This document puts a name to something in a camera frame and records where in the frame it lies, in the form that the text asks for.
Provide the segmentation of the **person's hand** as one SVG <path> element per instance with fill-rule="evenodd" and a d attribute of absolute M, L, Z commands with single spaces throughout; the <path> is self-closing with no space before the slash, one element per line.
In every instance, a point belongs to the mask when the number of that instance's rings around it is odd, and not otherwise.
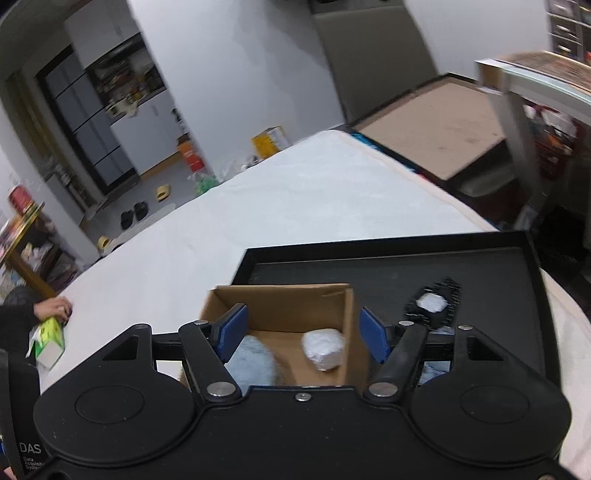
<path fill-rule="evenodd" d="M 72 304 L 65 297 L 49 298 L 33 305 L 34 315 L 40 322 L 55 318 L 66 323 L 71 317 L 72 310 Z"/>

